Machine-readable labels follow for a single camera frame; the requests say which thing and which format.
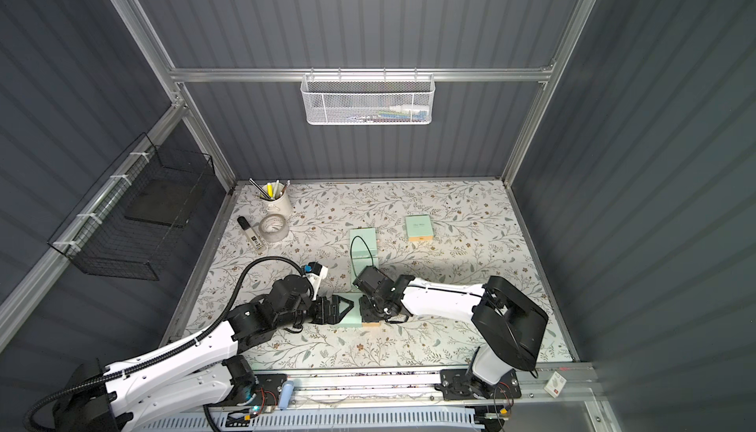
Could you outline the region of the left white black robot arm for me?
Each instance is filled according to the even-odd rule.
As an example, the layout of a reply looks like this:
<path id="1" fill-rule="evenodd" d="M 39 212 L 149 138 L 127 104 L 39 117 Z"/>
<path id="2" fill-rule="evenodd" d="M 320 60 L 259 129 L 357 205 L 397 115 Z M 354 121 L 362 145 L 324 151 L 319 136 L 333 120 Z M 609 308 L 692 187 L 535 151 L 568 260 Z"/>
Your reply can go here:
<path id="1" fill-rule="evenodd" d="M 133 431 L 191 408 L 251 400 L 256 376 L 243 358 L 279 330 L 338 325 L 354 309 L 342 296 L 316 294 L 310 278 L 290 274 L 173 345 L 103 367 L 81 365 L 67 387 L 41 403 L 54 431 Z"/>

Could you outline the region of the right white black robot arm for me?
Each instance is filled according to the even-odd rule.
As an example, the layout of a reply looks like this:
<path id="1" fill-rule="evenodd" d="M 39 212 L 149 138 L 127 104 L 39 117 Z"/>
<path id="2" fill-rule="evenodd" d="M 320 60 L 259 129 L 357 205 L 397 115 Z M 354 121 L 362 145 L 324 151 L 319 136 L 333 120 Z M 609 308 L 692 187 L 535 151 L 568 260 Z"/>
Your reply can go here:
<path id="1" fill-rule="evenodd" d="M 512 371 L 536 372 L 548 315 L 501 276 L 484 284 L 439 284 L 402 274 L 393 280 L 374 266 L 352 282 L 362 294 L 370 320 L 401 324 L 415 318 L 442 318 L 474 327 L 484 344 L 469 365 L 472 378 L 493 387 Z"/>

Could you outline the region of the mint jewelry box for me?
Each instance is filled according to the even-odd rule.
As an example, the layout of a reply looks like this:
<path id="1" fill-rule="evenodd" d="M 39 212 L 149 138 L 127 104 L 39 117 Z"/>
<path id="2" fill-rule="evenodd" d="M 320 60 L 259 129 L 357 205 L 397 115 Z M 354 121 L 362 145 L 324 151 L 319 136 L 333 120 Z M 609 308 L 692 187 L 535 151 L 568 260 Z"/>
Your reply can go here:
<path id="1" fill-rule="evenodd" d="M 357 228 L 350 232 L 350 256 L 354 259 L 365 259 L 376 256 L 377 236 L 373 227 Z"/>
<path id="2" fill-rule="evenodd" d="M 429 215 L 407 215 L 405 227 L 409 242 L 431 241 L 434 229 Z"/>
<path id="3" fill-rule="evenodd" d="M 378 327 L 381 324 L 381 319 L 379 317 L 376 317 L 375 323 L 362 323 L 360 322 L 360 315 L 359 315 L 359 307 L 358 307 L 358 300 L 360 296 L 362 296 L 361 293 L 358 292 L 350 292 L 350 293 L 338 293 L 338 294 L 346 294 L 354 300 L 354 325 L 353 326 L 337 326 L 337 328 L 341 329 L 348 329 L 348 328 L 368 328 L 368 327 Z"/>
<path id="4" fill-rule="evenodd" d="M 370 257 L 356 258 L 350 261 L 350 268 L 352 269 L 352 284 L 356 281 L 362 271 L 367 267 L 378 267 L 378 261 L 371 259 Z"/>

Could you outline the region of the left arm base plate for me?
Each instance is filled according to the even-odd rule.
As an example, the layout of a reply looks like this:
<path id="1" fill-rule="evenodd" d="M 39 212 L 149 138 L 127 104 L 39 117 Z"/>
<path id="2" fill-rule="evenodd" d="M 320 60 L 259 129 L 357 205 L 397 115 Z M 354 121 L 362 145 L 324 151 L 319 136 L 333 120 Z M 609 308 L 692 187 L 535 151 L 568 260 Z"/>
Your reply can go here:
<path id="1" fill-rule="evenodd" d="M 232 380 L 230 393 L 223 400 L 210 402 L 209 406 L 275 406 L 279 404 L 279 396 L 287 380 L 289 377 L 280 373 Z"/>

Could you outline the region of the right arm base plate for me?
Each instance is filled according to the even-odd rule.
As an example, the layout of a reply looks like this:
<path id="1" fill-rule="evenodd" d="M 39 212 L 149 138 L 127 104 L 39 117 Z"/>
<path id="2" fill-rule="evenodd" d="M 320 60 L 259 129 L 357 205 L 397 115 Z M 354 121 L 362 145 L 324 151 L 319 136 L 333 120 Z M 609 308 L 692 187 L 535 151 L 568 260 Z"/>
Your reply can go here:
<path id="1" fill-rule="evenodd" d="M 435 390 L 444 400 L 518 400 L 522 396 L 515 369 L 510 369 L 490 385 L 464 368 L 442 369 Z"/>

